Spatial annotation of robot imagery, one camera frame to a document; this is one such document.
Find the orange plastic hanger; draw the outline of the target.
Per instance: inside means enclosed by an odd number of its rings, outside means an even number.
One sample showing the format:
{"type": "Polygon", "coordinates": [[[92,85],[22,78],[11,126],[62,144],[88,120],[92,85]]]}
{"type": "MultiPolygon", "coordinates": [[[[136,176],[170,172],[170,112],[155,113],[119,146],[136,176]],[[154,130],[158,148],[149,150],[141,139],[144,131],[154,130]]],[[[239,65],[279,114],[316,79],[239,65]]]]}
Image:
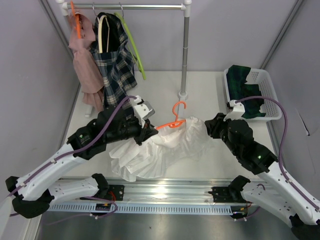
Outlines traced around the orange plastic hanger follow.
{"type": "Polygon", "coordinates": [[[183,123],[186,122],[185,119],[182,119],[179,117],[179,114],[176,110],[177,107],[179,107],[180,105],[182,105],[182,109],[186,109],[187,108],[187,104],[185,101],[178,101],[176,102],[173,107],[172,107],[172,114],[174,115],[175,119],[174,121],[172,122],[168,122],[166,124],[163,124],[163,125],[160,125],[160,126],[157,126],[155,129],[156,130],[160,130],[160,129],[163,129],[165,127],[168,127],[168,128],[171,128],[171,129],[175,129],[175,128],[179,128],[183,123]]]}

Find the white pleated skirt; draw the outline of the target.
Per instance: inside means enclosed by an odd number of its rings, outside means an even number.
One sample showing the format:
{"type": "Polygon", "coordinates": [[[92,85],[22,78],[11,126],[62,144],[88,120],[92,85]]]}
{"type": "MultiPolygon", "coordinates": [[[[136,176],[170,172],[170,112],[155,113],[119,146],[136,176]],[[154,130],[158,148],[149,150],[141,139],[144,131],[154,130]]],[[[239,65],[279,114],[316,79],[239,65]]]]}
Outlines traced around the white pleated skirt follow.
{"type": "Polygon", "coordinates": [[[185,158],[199,160],[215,146],[205,123],[194,116],[177,128],[168,126],[158,130],[138,145],[128,139],[109,152],[112,172],[128,182],[136,178],[163,177],[167,168],[185,158]]]}

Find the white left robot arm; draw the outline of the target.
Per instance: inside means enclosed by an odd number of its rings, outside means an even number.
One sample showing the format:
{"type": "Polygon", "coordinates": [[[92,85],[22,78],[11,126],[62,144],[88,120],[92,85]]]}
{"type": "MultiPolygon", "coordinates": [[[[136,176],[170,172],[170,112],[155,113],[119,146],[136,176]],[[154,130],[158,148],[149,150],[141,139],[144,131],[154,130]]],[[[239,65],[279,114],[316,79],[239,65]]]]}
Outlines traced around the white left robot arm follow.
{"type": "Polygon", "coordinates": [[[51,206],[74,199],[112,200],[110,185],[101,173],[66,184],[58,180],[73,168],[104,152],[107,145],[133,139],[138,146],[157,135],[148,119],[140,123],[137,117],[125,117],[123,110],[113,113],[110,108],[79,128],[67,142],[32,172],[22,177],[10,176],[5,184],[16,214],[32,219],[45,213],[51,206]]]}

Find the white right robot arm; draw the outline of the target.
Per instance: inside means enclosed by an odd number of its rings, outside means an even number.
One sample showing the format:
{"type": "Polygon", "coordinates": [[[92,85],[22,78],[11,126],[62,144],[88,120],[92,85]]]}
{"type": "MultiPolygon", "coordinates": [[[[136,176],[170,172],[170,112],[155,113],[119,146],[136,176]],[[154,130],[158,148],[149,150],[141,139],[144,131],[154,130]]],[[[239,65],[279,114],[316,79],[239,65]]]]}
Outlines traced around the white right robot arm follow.
{"type": "Polygon", "coordinates": [[[229,198],[251,202],[286,223],[299,240],[320,238],[320,202],[279,166],[280,160],[264,145],[256,142],[253,130],[242,119],[226,120],[225,114],[205,121],[207,134],[220,139],[240,165],[272,186],[273,195],[244,176],[228,186],[229,198]]]}

